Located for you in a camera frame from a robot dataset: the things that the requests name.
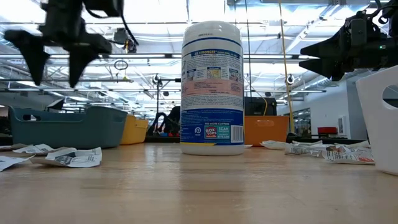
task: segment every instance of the orange bin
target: orange bin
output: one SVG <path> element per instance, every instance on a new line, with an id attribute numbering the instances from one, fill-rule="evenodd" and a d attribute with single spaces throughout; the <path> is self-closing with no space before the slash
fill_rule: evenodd
<path id="1" fill-rule="evenodd" d="M 245 116 L 244 144 L 261 146 L 260 142 L 285 142 L 289 127 L 288 116 Z"/>
<path id="2" fill-rule="evenodd" d="M 148 120 L 138 120 L 134 115 L 127 115 L 124 124 L 121 145 L 137 144 L 145 141 Z"/>

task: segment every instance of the white plastic bin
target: white plastic bin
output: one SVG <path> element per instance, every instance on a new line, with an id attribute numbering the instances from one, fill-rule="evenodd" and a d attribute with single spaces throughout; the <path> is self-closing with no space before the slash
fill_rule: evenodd
<path id="1" fill-rule="evenodd" d="M 398 66 L 356 82 L 376 168 L 398 175 L 398 108 L 382 98 L 384 90 L 394 84 L 398 84 Z"/>

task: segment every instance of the barcode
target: barcode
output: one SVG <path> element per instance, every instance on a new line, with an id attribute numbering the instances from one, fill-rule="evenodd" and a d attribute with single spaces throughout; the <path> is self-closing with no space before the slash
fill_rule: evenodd
<path id="1" fill-rule="evenodd" d="M 231 125 L 231 143 L 243 142 L 243 126 Z"/>

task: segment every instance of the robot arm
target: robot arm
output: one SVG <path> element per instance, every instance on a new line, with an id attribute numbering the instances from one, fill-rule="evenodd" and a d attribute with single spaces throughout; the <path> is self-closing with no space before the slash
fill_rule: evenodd
<path id="1" fill-rule="evenodd" d="M 126 30 L 134 41 L 123 16 L 123 0 L 46 0 L 41 8 L 47 12 L 45 24 L 39 26 L 42 36 L 32 35 L 24 30 L 7 30 L 4 38 L 12 42 L 24 56 L 36 85 L 40 85 L 44 66 L 50 55 L 44 46 L 63 47 L 69 51 L 69 83 L 74 87 L 85 67 L 100 54 L 111 54 L 112 45 L 100 34 L 86 32 L 85 20 L 81 18 L 83 4 L 88 13 L 102 18 L 92 10 L 104 11 L 108 17 L 122 17 Z"/>
<path id="2" fill-rule="evenodd" d="M 318 57 L 300 62 L 302 68 L 332 81 L 340 80 L 356 68 L 380 68 L 398 65 L 398 0 L 391 0 L 372 14 L 359 11 L 347 18 L 330 39 L 305 47 L 301 54 Z M 382 11 L 380 23 L 389 21 L 389 36 L 381 32 L 373 18 Z"/>

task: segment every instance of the plastic container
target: plastic container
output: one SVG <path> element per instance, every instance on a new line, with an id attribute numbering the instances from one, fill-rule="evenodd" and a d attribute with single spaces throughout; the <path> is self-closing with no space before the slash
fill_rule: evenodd
<path id="1" fill-rule="evenodd" d="M 356 82 L 376 169 L 395 175 L 398 175 L 398 108 L 386 103 L 382 96 L 387 87 L 398 84 L 397 73 L 395 66 Z"/>
<path id="2" fill-rule="evenodd" d="M 288 127 L 288 116 L 245 116 L 244 143 L 259 147 L 263 141 L 286 142 Z"/>
<path id="3" fill-rule="evenodd" d="M 127 115 L 120 144 L 130 145 L 144 142 L 147 127 L 148 120 L 137 120 L 134 115 Z"/>
<path id="4" fill-rule="evenodd" d="M 12 140 L 14 144 L 46 144 L 52 148 L 116 147 L 123 135 L 126 115 L 100 106 L 89 107 L 81 114 L 10 107 Z"/>
<path id="5" fill-rule="evenodd" d="M 182 47 L 181 149 L 230 156 L 244 151 L 241 33 L 227 22 L 189 27 Z"/>

